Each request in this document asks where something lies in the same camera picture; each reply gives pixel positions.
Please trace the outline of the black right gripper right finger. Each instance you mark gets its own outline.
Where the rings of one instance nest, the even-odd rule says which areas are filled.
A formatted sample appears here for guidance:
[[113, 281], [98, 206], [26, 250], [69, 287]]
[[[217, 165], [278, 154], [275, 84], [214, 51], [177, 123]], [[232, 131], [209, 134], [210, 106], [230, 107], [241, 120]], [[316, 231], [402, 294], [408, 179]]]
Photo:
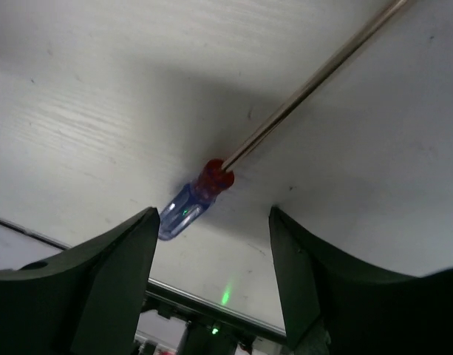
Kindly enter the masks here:
[[268, 222], [294, 354], [453, 354], [453, 268], [400, 274], [342, 251], [277, 207]]

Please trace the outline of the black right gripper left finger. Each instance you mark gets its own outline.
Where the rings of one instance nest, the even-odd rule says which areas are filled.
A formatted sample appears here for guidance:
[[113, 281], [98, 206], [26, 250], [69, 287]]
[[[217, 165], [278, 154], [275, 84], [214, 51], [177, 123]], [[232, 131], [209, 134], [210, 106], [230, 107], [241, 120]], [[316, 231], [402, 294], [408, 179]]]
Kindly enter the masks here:
[[147, 208], [76, 247], [0, 271], [0, 354], [129, 354], [160, 218]]

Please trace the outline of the blue red screwdriver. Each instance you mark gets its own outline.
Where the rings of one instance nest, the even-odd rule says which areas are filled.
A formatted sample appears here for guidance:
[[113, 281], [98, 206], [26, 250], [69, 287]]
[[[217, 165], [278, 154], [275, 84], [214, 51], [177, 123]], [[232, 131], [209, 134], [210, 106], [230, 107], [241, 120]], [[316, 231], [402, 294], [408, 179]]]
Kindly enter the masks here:
[[188, 182], [167, 203], [160, 213], [158, 238], [169, 241], [177, 237], [200, 215], [205, 213], [217, 197], [234, 184], [234, 167], [271, 134], [305, 99], [312, 95], [354, 53], [377, 33], [407, 1], [390, 1], [374, 15], [345, 44], [333, 53], [311, 77], [276, 109], [228, 158], [210, 159], [198, 176]]

